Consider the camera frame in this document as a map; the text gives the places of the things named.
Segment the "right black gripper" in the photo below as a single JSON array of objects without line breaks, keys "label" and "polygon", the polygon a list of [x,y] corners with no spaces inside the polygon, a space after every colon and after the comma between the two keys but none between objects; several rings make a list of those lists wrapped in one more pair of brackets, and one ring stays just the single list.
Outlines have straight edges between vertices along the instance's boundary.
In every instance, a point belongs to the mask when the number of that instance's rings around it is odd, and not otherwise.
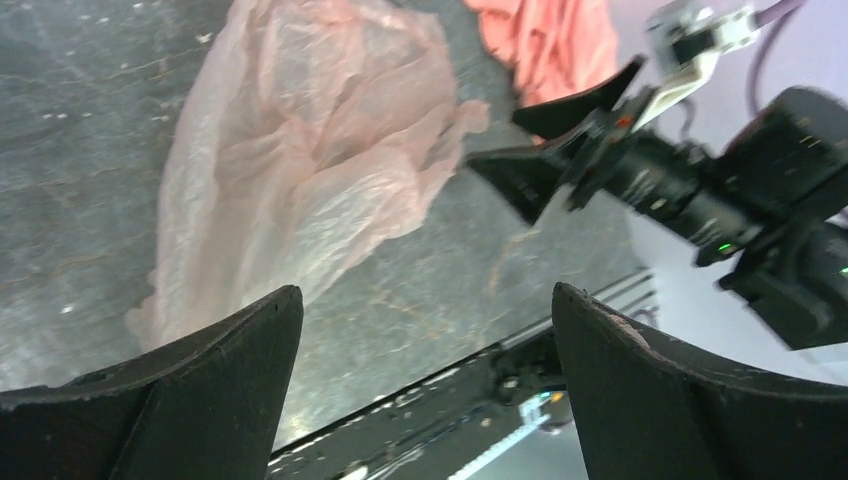
[{"label": "right black gripper", "polygon": [[475,152],[466,166],[530,226],[564,182],[571,188],[567,210],[584,208],[603,191],[696,247],[696,264],[712,265],[747,247],[764,223],[709,178],[710,158],[699,145],[673,144],[634,128],[653,88],[624,94],[646,61],[635,55],[598,86],[512,113],[512,123],[526,133],[543,140],[568,133],[570,146]]}]

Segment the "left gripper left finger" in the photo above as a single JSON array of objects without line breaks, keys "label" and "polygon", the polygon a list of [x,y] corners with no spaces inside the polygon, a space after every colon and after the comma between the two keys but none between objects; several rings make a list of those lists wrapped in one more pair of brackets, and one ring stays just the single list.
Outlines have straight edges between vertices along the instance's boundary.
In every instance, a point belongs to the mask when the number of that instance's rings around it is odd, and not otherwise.
[{"label": "left gripper left finger", "polygon": [[285,286],[132,360],[3,392],[2,477],[263,478],[303,317]]}]

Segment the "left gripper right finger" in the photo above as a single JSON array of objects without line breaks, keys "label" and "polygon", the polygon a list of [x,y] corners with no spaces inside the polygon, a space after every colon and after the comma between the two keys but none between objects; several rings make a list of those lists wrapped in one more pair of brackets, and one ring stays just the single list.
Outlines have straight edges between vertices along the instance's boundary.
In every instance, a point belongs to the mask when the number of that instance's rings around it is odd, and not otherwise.
[{"label": "left gripper right finger", "polygon": [[552,292],[592,479],[843,479],[847,390],[745,365],[599,303]]}]

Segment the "pink translucent trash bag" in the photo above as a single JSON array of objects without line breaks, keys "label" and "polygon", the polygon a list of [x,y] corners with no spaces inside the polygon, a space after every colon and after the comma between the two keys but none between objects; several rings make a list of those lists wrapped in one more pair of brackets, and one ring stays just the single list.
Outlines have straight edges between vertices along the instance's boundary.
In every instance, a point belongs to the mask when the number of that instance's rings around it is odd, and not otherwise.
[{"label": "pink translucent trash bag", "polygon": [[460,101],[438,17],[389,1],[236,1],[159,189],[144,350],[283,285],[306,302],[424,222],[488,107]]}]

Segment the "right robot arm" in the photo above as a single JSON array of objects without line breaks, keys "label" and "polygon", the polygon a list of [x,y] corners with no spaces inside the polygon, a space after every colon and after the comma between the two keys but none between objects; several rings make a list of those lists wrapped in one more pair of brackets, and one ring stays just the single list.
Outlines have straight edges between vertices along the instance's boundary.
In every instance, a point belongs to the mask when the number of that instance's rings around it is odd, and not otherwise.
[{"label": "right robot arm", "polygon": [[636,120],[650,89],[627,97],[645,57],[576,95],[521,108],[533,146],[477,152],[467,165],[528,224],[563,186],[568,210],[604,191],[697,250],[707,267],[734,259],[723,290],[744,299],[794,349],[847,339],[847,111],[805,87],[782,91],[725,152],[673,144]]}]

